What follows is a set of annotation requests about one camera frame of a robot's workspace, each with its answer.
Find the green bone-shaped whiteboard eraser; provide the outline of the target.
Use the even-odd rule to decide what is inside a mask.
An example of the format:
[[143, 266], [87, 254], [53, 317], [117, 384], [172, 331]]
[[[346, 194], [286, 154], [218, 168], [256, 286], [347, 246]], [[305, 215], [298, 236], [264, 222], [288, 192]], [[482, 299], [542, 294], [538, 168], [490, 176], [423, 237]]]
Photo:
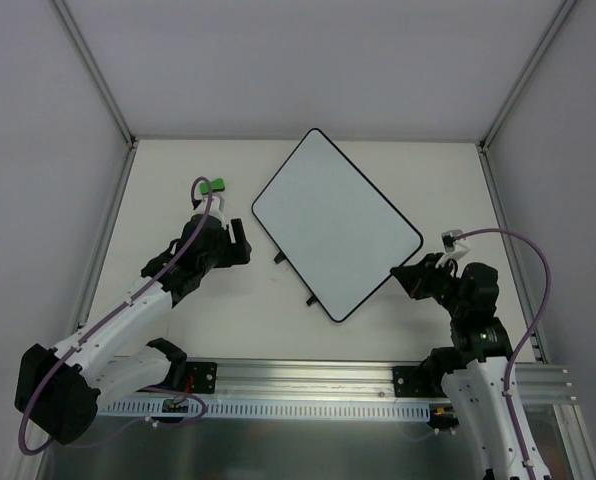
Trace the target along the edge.
[[224, 192], [226, 190], [226, 184], [222, 177], [218, 177], [209, 182], [201, 182], [198, 189], [200, 194], [205, 196], [209, 194], [209, 191], [214, 193]]

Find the whiteboard with rabbit drawing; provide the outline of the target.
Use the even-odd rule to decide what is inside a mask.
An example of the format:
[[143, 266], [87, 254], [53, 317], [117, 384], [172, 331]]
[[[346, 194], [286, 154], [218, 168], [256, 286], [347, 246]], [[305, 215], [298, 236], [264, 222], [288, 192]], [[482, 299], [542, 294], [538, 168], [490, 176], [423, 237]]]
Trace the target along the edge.
[[346, 321], [424, 244], [419, 229], [319, 128], [251, 212], [331, 321]]

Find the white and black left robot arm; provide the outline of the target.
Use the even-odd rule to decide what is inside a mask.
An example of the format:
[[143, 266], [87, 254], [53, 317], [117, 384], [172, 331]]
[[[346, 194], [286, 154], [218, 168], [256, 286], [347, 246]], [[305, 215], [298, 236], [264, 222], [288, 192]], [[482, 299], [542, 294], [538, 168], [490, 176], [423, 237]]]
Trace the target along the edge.
[[123, 300], [50, 348], [34, 344], [22, 356], [14, 406], [21, 413], [19, 446], [34, 423], [61, 445], [81, 437], [98, 412], [136, 391], [187, 392], [187, 355], [164, 338], [123, 360], [119, 350], [196, 291], [213, 269], [246, 265], [251, 257], [241, 219], [224, 223], [194, 215], [179, 238], [147, 262]]

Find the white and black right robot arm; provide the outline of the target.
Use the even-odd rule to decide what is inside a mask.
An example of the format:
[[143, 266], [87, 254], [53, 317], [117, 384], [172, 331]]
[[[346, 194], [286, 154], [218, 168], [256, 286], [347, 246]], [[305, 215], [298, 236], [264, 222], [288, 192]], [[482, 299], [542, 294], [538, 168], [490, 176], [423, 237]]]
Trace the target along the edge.
[[449, 400], [481, 478], [548, 479], [520, 399], [511, 342], [496, 315], [498, 272], [475, 262], [455, 274], [454, 266], [436, 253], [391, 270], [411, 299], [432, 299], [450, 317], [451, 346], [432, 349], [410, 384]]

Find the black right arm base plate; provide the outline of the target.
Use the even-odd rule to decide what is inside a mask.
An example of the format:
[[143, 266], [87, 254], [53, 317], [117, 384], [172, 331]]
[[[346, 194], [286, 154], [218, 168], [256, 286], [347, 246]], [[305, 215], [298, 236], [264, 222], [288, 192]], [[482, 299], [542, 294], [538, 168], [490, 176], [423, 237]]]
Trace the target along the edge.
[[396, 398], [436, 398], [432, 377], [420, 366], [397, 365], [391, 370]]

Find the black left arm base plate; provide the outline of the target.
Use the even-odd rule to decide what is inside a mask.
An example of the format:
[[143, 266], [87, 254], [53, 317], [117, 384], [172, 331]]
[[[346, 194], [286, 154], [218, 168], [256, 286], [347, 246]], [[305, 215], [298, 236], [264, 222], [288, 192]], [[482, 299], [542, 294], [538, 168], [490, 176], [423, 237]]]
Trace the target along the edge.
[[218, 364], [209, 361], [188, 361], [185, 365], [185, 392], [212, 395], [216, 392]]

